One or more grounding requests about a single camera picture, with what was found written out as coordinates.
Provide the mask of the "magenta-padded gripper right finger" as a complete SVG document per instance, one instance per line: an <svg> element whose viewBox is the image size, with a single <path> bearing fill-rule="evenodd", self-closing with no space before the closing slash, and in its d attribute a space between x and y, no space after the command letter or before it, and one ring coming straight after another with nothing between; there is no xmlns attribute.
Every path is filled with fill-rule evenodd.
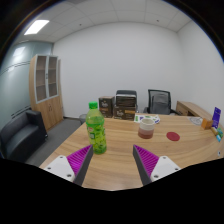
<svg viewBox="0 0 224 224"><path fill-rule="evenodd" d="M133 157L143 185L148 185L180 170L180 167L169 157L159 157L137 145L133 146Z"/></svg>

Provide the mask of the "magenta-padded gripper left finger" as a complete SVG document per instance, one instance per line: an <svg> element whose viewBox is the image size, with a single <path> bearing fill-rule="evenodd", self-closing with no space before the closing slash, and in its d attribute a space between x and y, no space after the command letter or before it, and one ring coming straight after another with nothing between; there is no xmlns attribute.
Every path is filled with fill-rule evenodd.
<svg viewBox="0 0 224 224"><path fill-rule="evenodd" d="M93 146L88 145L69 156L59 155L44 170L81 186L92 156Z"/></svg>

